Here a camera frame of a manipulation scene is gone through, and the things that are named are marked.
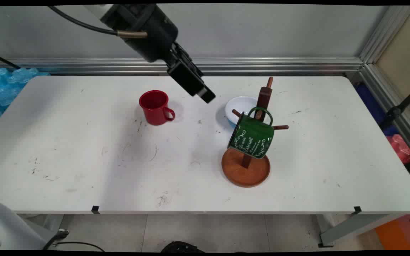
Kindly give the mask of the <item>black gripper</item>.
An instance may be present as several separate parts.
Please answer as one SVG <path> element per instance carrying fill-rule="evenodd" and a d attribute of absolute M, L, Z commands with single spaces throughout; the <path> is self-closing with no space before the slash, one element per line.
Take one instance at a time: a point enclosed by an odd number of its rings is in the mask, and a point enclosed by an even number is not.
<path fill-rule="evenodd" d="M 206 103 L 215 98 L 202 79 L 202 71 L 175 42 L 177 26 L 156 4 L 114 4 L 100 20 L 113 30 L 146 32 L 145 38 L 123 40 L 149 63 L 169 58 L 172 49 L 175 60 L 168 66 L 168 75 L 192 97 L 197 95 Z"/>

